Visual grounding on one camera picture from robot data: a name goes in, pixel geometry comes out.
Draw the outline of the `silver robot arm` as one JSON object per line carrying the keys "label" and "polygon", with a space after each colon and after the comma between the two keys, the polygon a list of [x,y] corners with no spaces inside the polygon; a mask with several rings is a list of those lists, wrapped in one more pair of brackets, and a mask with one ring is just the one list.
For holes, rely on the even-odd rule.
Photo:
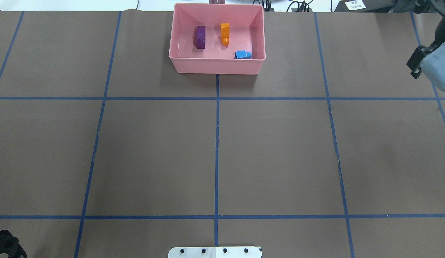
{"label": "silver robot arm", "polygon": [[445,92],[445,43],[425,57],[420,68],[432,86]]}

